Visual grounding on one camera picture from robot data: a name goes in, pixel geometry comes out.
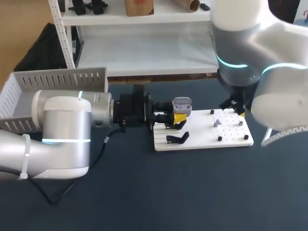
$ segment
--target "black cable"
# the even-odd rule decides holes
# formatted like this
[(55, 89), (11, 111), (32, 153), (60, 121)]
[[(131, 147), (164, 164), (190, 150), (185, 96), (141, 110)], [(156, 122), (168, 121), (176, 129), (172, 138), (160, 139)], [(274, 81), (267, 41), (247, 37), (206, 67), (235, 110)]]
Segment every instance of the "black cable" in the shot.
[[(125, 132), (124, 128), (117, 128), (113, 131), (111, 131), (105, 138), (100, 154), (97, 156), (97, 158), (93, 161), (93, 163), (90, 166), (90, 169), (94, 168), (97, 163), (99, 162), (99, 160), (101, 159), (101, 157), (103, 156), (104, 150), (106, 148), (106, 144), (109, 140), (110, 137), (112, 137), (114, 134), (116, 133), (120, 133), (120, 132)], [(0, 170), (0, 172), (6, 172), (6, 173), (11, 173), (14, 175), (19, 176), (20, 172), (17, 171), (13, 171), (13, 170)], [(61, 195), (55, 200), (53, 201), (47, 194), (46, 192), (43, 190), (43, 188), (34, 181), (34, 179), (32, 177), (28, 177), (27, 180), (40, 192), (40, 194), (45, 198), (45, 200), (50, 204), (50, 205), (57, 205), (59, 204), (59, 202), (62, 200), (62, 198), (66, 195), (66, 193), (78, 182), (78, 180), (81, 178), (76, 178), (73, 180), (72, 183), (70, 183), (66, 189), (63, 190), (63, 192), (61, 193)]]

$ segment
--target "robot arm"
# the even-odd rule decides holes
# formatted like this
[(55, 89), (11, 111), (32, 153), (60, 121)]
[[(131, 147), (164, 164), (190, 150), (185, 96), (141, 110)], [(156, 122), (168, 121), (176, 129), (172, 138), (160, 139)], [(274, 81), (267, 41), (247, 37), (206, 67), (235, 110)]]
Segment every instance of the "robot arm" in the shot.
[[(174, 126), (189, 116), (190, 99), (153, 103), (142, 85), (118, 101), (110, 93), (40, 90), (32, 100), (32, 118), (42, 128), (42, 142), (0, 130), (0, 169), (21, 173), (21, 178), (70, 179), (85, 175), (90, 165), (90, 130), (112, 123), (126, 127), (165, 123)], [(164, 111), (155, 115), (154, 111)]]
[(49, 98), (43, 107), (42, 142), (0, 132), (0, 167), (33, 178), (70, 179), (85, 175), (90, 161), (91, 112), (87, 100)]
[(267, 0), (215, 0), (211, 16), (218, 78), (231, 95), (222, 109), (253, 109), (276, 130), (308, 125), (308, 28), (277, 19)]

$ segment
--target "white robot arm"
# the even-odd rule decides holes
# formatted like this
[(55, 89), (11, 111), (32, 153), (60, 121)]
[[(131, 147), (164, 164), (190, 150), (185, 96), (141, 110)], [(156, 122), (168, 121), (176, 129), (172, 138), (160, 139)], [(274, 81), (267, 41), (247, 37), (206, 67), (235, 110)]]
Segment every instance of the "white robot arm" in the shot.
[(308, 125), (308, 28), (277, 19), (267, 0), (214, 0), (211, 16), (218, 78), (231, 95), (221, 107), (252, 110), (278, 131)]
[(21, 172), (24, 179), (71, 179), (85, 175), (90, 161), (90, 102), (58, 96), (49, 98), (42, 110), (42, 142), (0, 132), (0, 167)]

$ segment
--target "yellow object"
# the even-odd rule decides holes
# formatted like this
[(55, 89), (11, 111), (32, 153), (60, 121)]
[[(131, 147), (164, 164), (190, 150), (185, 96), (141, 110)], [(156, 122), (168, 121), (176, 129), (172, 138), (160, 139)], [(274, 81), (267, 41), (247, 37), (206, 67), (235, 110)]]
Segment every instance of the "yellow object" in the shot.
[(186, 114), (174, 114), (173, 125), (178, 124), (186, 119)]

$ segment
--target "dark tabletop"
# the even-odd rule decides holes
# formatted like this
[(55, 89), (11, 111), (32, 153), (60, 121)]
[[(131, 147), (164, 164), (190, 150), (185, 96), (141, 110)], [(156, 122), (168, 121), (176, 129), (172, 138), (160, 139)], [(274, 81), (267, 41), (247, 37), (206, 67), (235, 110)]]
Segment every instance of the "dark tabletop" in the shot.
[[(227, 97), (216, 80), (145, 88), (155, 101), (188, 96), (194, 110), (218, 108)], [(109, 88), (114, 98), (131, 90)], [(0, 182), (0, 230), (306, 231), (307, 134), (261, 148), (266, 129), (250, 115), (246, 120), (252, 147), (155, 152), (145, 128), (116, 134), (99, 165), (58, 206), (27, 181)], [(92, 132), (91, 159), (106, 133)], [(70, 181), (39, 182), (53, 195)]]

